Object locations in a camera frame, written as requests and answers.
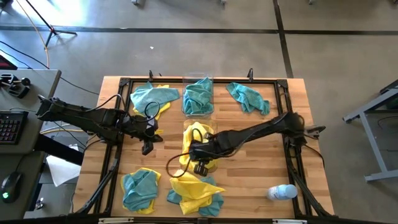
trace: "yellow cloth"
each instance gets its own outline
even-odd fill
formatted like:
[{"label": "yellow cloth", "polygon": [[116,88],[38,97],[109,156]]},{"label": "yellow cloth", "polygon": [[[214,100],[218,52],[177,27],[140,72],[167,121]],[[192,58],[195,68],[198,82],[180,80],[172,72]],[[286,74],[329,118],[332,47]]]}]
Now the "yellow cloth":
[{"label": "yellow cloth", "polygon": [[[157,88],[169,88],[169,87],[170,87],[170,85],[158,85],[158,86],[157,86]],[[169,109],[169,108],[171,107],[171,105],[172,105],[172,104],[171,104],[170,102],[167,102],[167,103],[159,110],[159,113],[156,115],[155,119],[158,120],[158,119],[160,118],[160,114],[161,114],[163,111]],[[140,112],[138,112],[138,110],[136,110],[136,107],[134,107],[133,110],[134,110],[135,114],[144,116],[143,114],[140,114]]]},{"label": "yellow cloth", "polygon": [[[188,126],[188,128],[184,131],[183,134],[183,140],[182,140],[182,153],[186,153],[189,151],[189,145],[191,145],[191,140],[192,140],[192,130],[193,129],[197,129],[200,131],[200,134],[204,137],[205,134],[207,132],[209,132],[210,134],[214,134],[214,131],[211,127],[209,127],[208,125],[205,124],[200,124],[199,122],[195,122],[193,125]],[[195,140],[200,141],[200,135],[198,131],[194,131],[193,132],[193,138]],[[184,155],[184,156],[180,156],[180,164],[185,168],[185,166],[187,165],[189,161],[189,155]],[[189,163],[189,167],[188,170],[190,172],[193,172],[193,168],[195,167],[195,165],[198,164],[198,162],[190,162]],[[210,161],[208,164],[205,165],[205,167],[207,169],[210,169],[214,166],[217,166],[217,160],[213,159],[212,161]]]},{"label": "yellow cloth", "polygon": [[[154,170],[152,170],[152,169],[145,168],[145,167],[142,167],[142,168],[140,168],[140,169],[148,170],[148,171],[153,171],[153,172],[156,174],[156,185],[158,185],[159,180],[160,180],[160,176],[161,176],[160,173],[158,173],[158,172],[156,172],[156,171],[154,171]],[[120,179],[120,185],[122,186],[123,194],[125,194],[125,190],[124,190],[124,186],[123,186],[123,178]],[[150,214],[150,213],[152,213],[152,212],[155,211],[155,210],[154,210],[154,204],[155,204],[155,199],[153,199],[153,200],[150,201],[150,204],[149,204],[149,207],[148,207],[148,208],[140,209],[140,210],[137,210],[137,211],[135,211],[135,212],[137,212],[138,214]]]},{"label": "yellow cloth", "polygon": [[[179,175],[181,172],[183,171],[178,170],[175,175]],[[188,172],[182,177],[170,178],[170,183],[175,193],[182,198],[180,207],[184,215],[197,212],[199,208],[211,205],[211,196],[225,191],[221,187],[200,181]]]}]

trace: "transparent bin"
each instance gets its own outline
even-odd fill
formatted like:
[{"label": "transparent bin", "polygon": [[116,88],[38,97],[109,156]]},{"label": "transparent bin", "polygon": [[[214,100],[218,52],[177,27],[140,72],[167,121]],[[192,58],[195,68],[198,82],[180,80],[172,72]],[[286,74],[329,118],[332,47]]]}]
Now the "transparent bin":
[{"label": "transparent bin", "polygon": [[[215,123],[215,121],[210,120],[210,119],[189,119],[189,120],[184,121],[184,124],[183,124],[184,133],[191,125],[194,125],[196,122],[199,122],[201,124],[201,126],[206,130],[206,132],[208,132],[210,134],[217,133],[217,124]],[[183,143],[182,143],[183,144],[183,152],[189,151],[188,148],[189,148],[189,143],[190,143],[191,138],[192,138],[191,133],[187,133],[184,135]],[[189,160],[189,155],[180,157],[181,169],[184,169],[186,167],[188,160]],[[215,170],[217,170],[217,162],[218,162],[217,159],[214,159],[214,160],[210,161],[209,164],[207,164],[205,166],[208,169],[208,172],[214,172]],[[189,164],[188,170],[192,174],[193,174],[193,169],[195,168],[196,164],[198,164],[198,162],[193,162],[193,161],[191,161]]]},{"label": "transparent bin", "polygon": [[201,119],[214,112],[213,76],[211,74],[188,73],[182,77],[182,85],[182,112],[188,118]]}]

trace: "plastic bottle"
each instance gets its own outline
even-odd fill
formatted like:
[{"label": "plastic bottle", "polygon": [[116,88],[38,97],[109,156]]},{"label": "plastic bottle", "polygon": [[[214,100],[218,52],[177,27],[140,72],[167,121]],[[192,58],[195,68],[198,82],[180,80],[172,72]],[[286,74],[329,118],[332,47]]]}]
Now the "plastic bottle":
[{"label": "plastic bottle", "polygon": [[268,189],[267,198],[270,200],[288,200],[297,196],[296,186],[282,184]]}]

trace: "teal cloth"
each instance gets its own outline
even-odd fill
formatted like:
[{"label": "teal cloth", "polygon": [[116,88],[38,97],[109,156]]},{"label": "teal cloth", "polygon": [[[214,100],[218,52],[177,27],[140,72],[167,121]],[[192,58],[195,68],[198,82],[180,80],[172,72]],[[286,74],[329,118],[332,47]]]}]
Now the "teal cloth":
[{"label": "teal cloth", "polygon": [[[156,101],[162,108],[166,103],[180,98],[178,90],[175,88],[153,88],[150,82],[136,88],[130,99],[136,110],[145,114],[145,107],[152,101]],[[147,114],[154,116],[158,110],[157,103],[151,103],[147,108]]]},{"label": "teal cloth", "polygon": [[[202,182],[216,186],[216,182],[215,182],[214,178],[212,178],[212,177],[204,177],[200,180]],[[173,189],[171,189],[169,191],[169,194],[167,195],[168,202],[171,202],[174,204],[179,204],[181,200],[182,200],[181,196],[179,194],[175,193],[175,191]],[[223,204],[224,204],[223,196],[221,196],[220,193],[213,194],[213,196],[211,198],[211,204],[209,206],[199,208],[198,213],[202,216],[212,215],[214,217],[217,217],[218,214],[220,213],[220,209],[221,209],[221,206],[223,206]]]},{"label": "teal cloth", "polygon": [[123,176],[123,205],[130,211],[148,208],[157,196],[156,173],[139,170]]},{"label": "teal cloth", "polygon": [[234,82],[228,84],[226,89],[236,101],[242,103],[244,112],[250,113],[254,109],[258,109],[262,115],[269,114],[268,100],[263,100],[256,90]]},{"label": "teal cloth", "polygon": [[183,112],[185,114],[210,114],[214,110],[211,104],[213,82],[209,78],[187,85],[183,96]]}]

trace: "wooden table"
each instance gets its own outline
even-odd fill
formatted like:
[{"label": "wooden table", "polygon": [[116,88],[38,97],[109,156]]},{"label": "wooden table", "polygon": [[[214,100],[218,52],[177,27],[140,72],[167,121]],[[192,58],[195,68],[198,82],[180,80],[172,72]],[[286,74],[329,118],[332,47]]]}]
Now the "wooden table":
[{"label": "wooden table", "polygon": [[[120,78],[104,77],[98,105],[118,92]],[[288,84],[293,110],[304,117],[306,125],[312,125],[313,120],[304,80],[299,78],[288,79]],[[272,85],[246,85],[258,91],[264,99],[269,100],[271,110],[269,115],[266,116],[262,116],[258,111],[254,111],[251,114],[243,113],[240,103],[231,97],[225,85],[214,85],[215,112],[211,115],[211,118],[216,121],[218,131],[243,129],[265,122],[278,115],[275,92]],[[182,94],[181,83],[170,83],[170,88],[177,88],[180,94]],[[105,107],[113,108],[114,104],[115,101],[113,100],[106,104]],[[162,113],[159,119],[159,129],[164,130],[164,133],[161,134],[164,142],[155,143],[155,149],[147,156],[141,154],[142,142],[139,142],[137,139],[124,138],[118,182],[111,212],[112,216],[200,216],[197,213],[184,216],[179,205],[174,205],[166,201],[166,196],[171,189],[171,185],[169,181],[170,177],[165,171],[165,165],[169,158],[180,154],[182,151],[183,122],[186,120],[186,117],[181,112],[181,105],[182,99],[180,98],[173,101],[171,108]],[[133,105],[129,109],[131,114],[133,114],[132,107]],[[309,139],[308,145],[319,151],[317,141]],[[88,200],[98,185],[105,147],[105,144],[96,143],[85,152],[85,158],[73,199],[75,210],[79,209]],[[315,152],[303,147],[302,160],[308,188],[325,210],[333,213],[321,158]],[[159,182],[159,195],[155,200],[155,212],[150,215],[140,215],[122,208],[123,192],[120,187],[120,179],[123,175],[135,172],[141,167],[154,169],[162,174]],[[172,163],[170,170],[173,173],[179,167],[178,160],[176,160]],[[269,187],[289,183],[280,134],[272,134],[245,144],[234,157],[220,159],[218,169],[210,175],[215,178],[218,186],[226,190],[222,193],[224,205],[219,215],[220,218],[294,217],[291,200],[273,202],[265,198]],[[301,192],[299,192],[298,196],[300,208],[304,212]],[[107,197],[108,189],[105,189],[101,211],[106,204]]]}]

